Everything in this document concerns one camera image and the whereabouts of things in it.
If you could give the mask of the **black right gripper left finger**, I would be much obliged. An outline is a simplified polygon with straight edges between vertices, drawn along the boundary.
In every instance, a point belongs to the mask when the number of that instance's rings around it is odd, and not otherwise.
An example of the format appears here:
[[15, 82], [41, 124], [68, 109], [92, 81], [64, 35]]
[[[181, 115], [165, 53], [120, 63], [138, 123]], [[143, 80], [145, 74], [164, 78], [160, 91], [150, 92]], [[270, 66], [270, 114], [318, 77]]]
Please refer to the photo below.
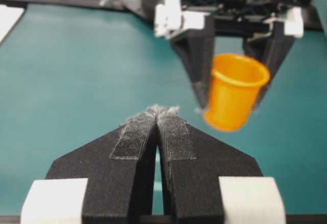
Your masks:
[[132, 223], [152, 210], [156, 111], [55, 159], [35, 180], [21, 223]]

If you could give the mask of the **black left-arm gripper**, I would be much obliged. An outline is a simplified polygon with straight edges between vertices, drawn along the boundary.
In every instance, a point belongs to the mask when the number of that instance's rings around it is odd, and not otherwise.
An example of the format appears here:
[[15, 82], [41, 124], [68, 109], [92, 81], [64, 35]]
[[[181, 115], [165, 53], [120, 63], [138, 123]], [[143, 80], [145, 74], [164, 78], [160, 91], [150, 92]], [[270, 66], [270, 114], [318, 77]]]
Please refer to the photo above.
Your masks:
[[254, 103], [258, 109], [294, 42], [302, 38], [302, 9], [312, 0], [142, 0], [156, 37], [181, 59], [201, 109], [208, 105], [215, 35], [244, 36], [247, 56], [270, 72]]

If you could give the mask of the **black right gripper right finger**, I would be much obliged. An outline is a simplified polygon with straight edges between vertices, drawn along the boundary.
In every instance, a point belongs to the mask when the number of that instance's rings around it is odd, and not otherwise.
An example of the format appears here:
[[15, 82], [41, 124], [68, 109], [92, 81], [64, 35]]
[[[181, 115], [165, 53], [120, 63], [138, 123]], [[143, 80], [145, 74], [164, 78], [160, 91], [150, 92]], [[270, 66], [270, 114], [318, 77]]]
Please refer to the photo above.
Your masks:
[[276, 181], [250, 155], [156, 106], [165, 212], [174, 223], [285, 223]]

